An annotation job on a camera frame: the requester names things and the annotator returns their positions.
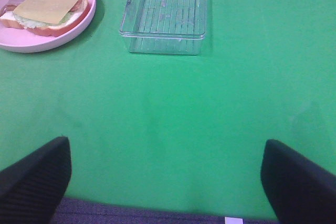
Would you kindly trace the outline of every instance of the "cheese slice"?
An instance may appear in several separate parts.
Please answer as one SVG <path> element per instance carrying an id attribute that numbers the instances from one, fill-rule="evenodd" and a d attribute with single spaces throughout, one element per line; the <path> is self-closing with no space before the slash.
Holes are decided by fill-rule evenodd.
<path id="1" fill-rule="evenodd" d="M 14 14 L 32 20 L 59 24 L 78 0 L 25 0 L 19 4 Z"/>

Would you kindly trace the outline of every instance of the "white tag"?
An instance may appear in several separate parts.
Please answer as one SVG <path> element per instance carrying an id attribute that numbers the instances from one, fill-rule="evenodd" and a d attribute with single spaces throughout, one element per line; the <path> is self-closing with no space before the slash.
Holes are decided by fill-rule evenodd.
<path id="1" fill-rule="evenodd" d="M 243 219 L 225 217 L 225 224 L 244 224 Z"/>

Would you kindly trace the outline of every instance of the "plate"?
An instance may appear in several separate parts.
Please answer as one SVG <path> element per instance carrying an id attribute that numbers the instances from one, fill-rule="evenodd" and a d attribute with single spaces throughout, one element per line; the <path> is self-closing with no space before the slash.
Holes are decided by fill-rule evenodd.
<path id="1" fill-rule="evenodd" d="M 0 8 L 7 2 L 0 0 Z M 7 28 L 0 23 L 0 48 L 13 52 L 41 52 L 59 47 L 77 37 L 90 24 L 96 11 L 96 0 L 89 0 L 89 4 L 88 15 L 76 27 L 59 37 L 38 36 L 24 29 Z"/>

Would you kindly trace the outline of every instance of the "clear plastic container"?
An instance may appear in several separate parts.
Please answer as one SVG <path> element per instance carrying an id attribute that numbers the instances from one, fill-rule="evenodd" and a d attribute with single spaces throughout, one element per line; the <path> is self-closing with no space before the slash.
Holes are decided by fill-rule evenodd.
<path id="1" fill-rule="evenodd" d="M 196 55 L 206 32 L 206 0 L 127 0 L 120 34 L 130 52 Z"/>

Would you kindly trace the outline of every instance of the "table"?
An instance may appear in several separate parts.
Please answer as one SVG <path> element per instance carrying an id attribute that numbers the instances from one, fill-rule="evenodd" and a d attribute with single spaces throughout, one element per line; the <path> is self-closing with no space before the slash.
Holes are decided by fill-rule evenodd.
<path id="1" fill-rule="evenodd" d="M 66 135 L 67 196 L 266 219 L 267 139 L 336 173 L 336 0 L 208 0 L 198 56 L 128 53 L 125 2 L 57 49 L 0 50 L 0 169 Z"/>

